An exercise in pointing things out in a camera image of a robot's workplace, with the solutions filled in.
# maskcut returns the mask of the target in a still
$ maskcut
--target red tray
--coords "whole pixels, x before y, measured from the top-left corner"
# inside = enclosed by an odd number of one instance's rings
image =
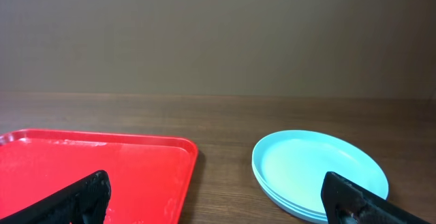
[[[0,135],[0,219],[106,170],[105,224],[177,223],[197,155],[184,138],[42,129]]]

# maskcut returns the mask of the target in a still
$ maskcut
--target stack of plates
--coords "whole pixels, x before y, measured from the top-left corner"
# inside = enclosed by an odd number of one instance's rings
[[[269,198],[286,212],[327,223],[321,200],[326,172],[333,171],[386,199],[388,180],[378,164],[355,146],[313,131],[280,131],[253,149],[253,172]]]

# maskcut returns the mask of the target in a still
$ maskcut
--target gray wall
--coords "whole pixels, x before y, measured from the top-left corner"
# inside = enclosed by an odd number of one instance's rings
[[[429,98],[436,0],[0,0],[0,91]]]

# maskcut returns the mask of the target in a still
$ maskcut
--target black object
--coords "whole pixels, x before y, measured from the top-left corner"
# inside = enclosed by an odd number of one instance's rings
[[[0,224],[103,224],[109,199],[109,177],[100,170],[1,219]]]
[[[429,224],[334,172],[327,172],[321,198],[329,224]]]

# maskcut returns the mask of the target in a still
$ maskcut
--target tabletop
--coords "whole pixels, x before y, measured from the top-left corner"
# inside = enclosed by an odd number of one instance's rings
[[[275,131],[319,131],[368,153],[388,177],[388,200],[436,223],[436,107],[428,101],[0,93],[0,133],[24,128],[194,141],[200,154],[180,223],[302,223],[262,192],[251,153]]]

